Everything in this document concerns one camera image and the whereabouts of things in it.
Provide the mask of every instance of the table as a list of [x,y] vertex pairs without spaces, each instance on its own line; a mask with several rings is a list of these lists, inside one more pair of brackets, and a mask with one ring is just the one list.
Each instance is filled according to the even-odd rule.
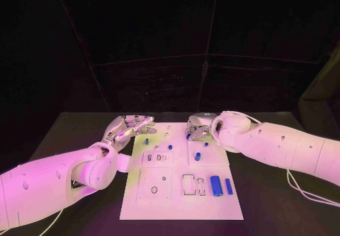
[[[186,122],[193,113],[139,113],[155,122]],[[60,113],[30,160],[86,148],[98,142],[112,119],[126,113]],[[288,112],[247,113],[262,122],[302,130]],[[132,140],[121,151],[131,154]],[[69,206],[44,236],[338,236],[338,207],[309,201],[286,183],[286,171],[240,153],[227,153],[243,221],[236,220],[119,220],[126,173],[116,172],[106,189]],[[340,187],[292,172],[305,191],[340,202]],[[4,236],[37,236],[57,213],[36,223],[10,229]]]

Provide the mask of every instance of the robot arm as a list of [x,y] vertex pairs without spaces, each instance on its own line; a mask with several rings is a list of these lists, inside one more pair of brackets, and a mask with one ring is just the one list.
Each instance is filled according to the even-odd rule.
[[[118,151],[129,138],[155,133],[152,117],[124,116],[89,148],[31,161],[0,175],[0,230],[46,218],[103,189],[118,170]],[[70,182],[80,183],[73,188]]]
[[[304,172],[340,186],[338,141],[278,124],[260,123],[258,120],[255,124],[246,115],[237,112],[223,112],[219,116],[204,114],[194,114],[188,118],[187,126],[197,123],[201,116],[211,117],[209,121],[198,119],[198,126],[209,127],[217,145],[227,151],[240,152],[266,165]],[[207,134],[191,133],[190,136],[203,137]]]

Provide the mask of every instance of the white pegboard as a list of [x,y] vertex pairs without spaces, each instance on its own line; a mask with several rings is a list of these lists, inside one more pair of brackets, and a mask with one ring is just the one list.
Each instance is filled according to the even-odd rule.
[[[157,134],[135,137],[121,210],[122,220],[243,219],[226,152],[216,146],[214,141],[209,141],[207,147],[207,140],[188,142],[184,127],[186,123],[155,123]],[[201,153],[200,161],[191,156],[197,152]],[[144,163],[147,155],[157,157],[160,153],[167,153],[167,156],[171,153],[171,161],[155,160],[152,164],[147,164],[149,161]],[[183,175],[194,176],[193,183],[188,182],[188,188],[193,184],[196,189],[194,195],[183,194],[187,184],[187,180],[183,182]],[[210,176],[214,175],[220,178],[220,197],[213,196],[210,186]],[[230,179],[233,195],[227,195],[226,178]]]

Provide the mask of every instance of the cable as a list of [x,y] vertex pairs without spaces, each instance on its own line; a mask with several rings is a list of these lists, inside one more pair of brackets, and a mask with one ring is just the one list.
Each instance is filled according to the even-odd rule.
[[232,112],[232,111],[227,111],[226,113],[234,113],[234,114],[237,114],[237,115],[246,116],[246,117],[250,118],[258,124],[260,124],[260,122],[259,122],[255,118],[252,118],[250,116],[247,116],[247,115],[243,114],[242,112]]
[[44,231],[40,233],[40,235],[39,236],[41,236],[43,234],[44,234],[44,232],[47,231],[47,229],[50,228],[50,226],[53,225],[53,223],[54,223],[54,221],[57,220],[57,218],[59,218],[59,215],[60,215],[60,213],[62,213],[62,210],[60,210],[60,212],[59,212],[59,214],[57,214],[57,216],[56,216],[56,218],[54,218],[54,220],[53,220],[53,222],[52,222],[52,224],[49,225],[49,227],[44,229]]
[[[289,176],[291,176],[291,178],[292,178],[292,181],[294,181],[294,183],[295,183],[295,185],[296,185],[296,187],[294,187],[292,186],[292,184],[291,184],[291,181],[289,181]],[[288,180],[288,184],[289,184],[289,186],[295,189],[295,190],[298,190],[299,191],[299,193],[309,199],[309,200],[312,200],[312,201],[315,201],[315,202],[318,202],[318,203],[324,203],[324,204],[328,204],[328,205],[332,205],[332,206],[335,206],[335,207],[340,207],[340,203],[337,203],[337,202],[332,202],[331,200],[328,200],[328,199],[325,199],[325,198],[322,198],[322,197],[319,197],[319,196],[317,196],[315,194],[312,194],[312,193],[309,193],[309,192],[307,192],[307,191],[304,191],[304,190],[301,190],[301,188],[299,188],[299,185],[298,185],[298,183],[296,183],[296,181],[295,181],[295,179],[294,179],[294,176],[292,176],[292,173],[289,172],[289,170],[286,169],[286,180]],[[308,194],[308,195],[311,195],[312,197],[315,197],[315,198],[319,198],[319,199],[322,199],[322,201],[321,200],[317,200],[317,199],[312,199],[312,198],[309,198],[305,194]]]
[[7,231],[8,231],[8,229],[7,229],[7,230],[4,230],[4,231],[0,233],[0,235],[1,235],[1,234],[4,234]]

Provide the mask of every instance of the circular hole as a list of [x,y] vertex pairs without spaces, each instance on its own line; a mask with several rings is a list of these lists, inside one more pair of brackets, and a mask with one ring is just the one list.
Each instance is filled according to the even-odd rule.
[[151,188],[151,193],[157,193],[157,187]]

